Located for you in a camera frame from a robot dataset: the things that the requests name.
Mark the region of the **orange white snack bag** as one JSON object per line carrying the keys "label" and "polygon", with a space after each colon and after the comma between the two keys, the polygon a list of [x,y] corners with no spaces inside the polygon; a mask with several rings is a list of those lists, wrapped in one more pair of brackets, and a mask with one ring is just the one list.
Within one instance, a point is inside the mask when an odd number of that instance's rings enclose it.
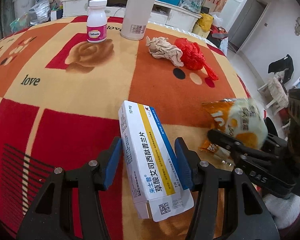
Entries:
{"label": "orange white snack bag", "polygon": [[239,141],[244,146],[262,148],[268,130],[256,101],[252,98],[223,99],[202,103],[208,114],[208,126]]}

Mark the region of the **white medicine box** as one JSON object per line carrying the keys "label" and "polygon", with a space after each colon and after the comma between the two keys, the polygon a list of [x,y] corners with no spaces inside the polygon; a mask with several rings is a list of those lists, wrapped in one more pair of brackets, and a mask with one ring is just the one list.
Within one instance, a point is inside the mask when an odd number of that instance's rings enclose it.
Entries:
{"label": "white medicine box", "polygon": [[194,206],[173,148],[155,109],[125,100],[119,123],[128,181],[140,219],[155,222]]}

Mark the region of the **white chair with jacket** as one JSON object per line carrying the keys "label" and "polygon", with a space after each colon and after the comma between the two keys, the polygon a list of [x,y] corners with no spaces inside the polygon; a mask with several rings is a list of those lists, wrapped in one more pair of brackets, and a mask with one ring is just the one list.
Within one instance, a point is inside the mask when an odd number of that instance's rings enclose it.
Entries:
{"label": "white chair with jacket", "polygon": [[260,94],[265,94],[268,91],[273,98],[272,102],[276,103],[279,109],[288,107],[288,92],[285,84],[291,79],[293,72],[293,59],[287,54],[268,66],[268,74],[273,73],[274,76],[258,88],[257,91]]}

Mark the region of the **red crumpled plastic bag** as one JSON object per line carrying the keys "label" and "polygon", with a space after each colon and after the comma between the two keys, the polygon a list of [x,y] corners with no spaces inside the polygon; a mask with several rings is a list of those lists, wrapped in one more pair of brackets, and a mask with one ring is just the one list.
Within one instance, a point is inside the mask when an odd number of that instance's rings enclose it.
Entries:
{"label": "red crumpled plastic bag", "polygon": [[185,68],[189,70],[202,70],[204,68],[209,79],[212,81],[219,79],[218,75],[207,64],[197,42],[190,42],[186,38],[178,38],[175,40],[174,45],[183,53],[180,59]]}

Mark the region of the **red orange patterned blanket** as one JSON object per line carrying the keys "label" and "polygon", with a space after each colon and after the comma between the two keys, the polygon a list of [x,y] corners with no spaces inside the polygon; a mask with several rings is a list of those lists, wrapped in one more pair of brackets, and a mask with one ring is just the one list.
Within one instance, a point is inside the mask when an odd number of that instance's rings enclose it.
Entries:
{"label": "red orange patterned blanket", "polygon": [[197,151],[207,133],[204,102],[249,96],[227,57],[198,45],[217,74],[151,56],[145,40],[87,42],[87,18],[47,22],[0,40],[0,239],[14,239],[38,190],[56,167],[81,167],[120,135],[125,101],[153,107],[170,142]]}

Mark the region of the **yellow bag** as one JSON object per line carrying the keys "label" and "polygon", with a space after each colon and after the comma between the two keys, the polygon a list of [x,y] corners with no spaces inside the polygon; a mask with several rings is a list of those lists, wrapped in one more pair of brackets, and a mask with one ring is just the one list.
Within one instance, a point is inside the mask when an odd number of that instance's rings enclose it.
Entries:
{"label": "yellow bag", "polygon": [[197,24],[201,27],[203,32],[209,32],[213,24],[213,16],[206,13],[200,13],[200,15],[201,18],[197,21]]}

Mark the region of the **white thermos bottle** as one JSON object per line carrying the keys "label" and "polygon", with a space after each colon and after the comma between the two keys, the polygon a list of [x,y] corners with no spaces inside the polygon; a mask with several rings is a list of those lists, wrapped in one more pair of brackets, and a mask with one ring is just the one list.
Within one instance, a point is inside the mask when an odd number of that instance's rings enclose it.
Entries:
{"label": "white thermos bottle", "polygon": [[123,18],[121,36],[129,40],[141,40],[151,16],[155,0],[128,0]]}

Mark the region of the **white pink pill bottle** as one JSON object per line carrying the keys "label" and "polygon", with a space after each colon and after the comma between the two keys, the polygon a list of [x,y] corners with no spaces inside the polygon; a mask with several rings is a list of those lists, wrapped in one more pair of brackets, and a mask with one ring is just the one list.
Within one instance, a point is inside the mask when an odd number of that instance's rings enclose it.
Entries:
{"label": "white pink pill bottle", "polygon": [[107,38],[107,0],[90,0],[87,18],[87,41],[103,42]]}

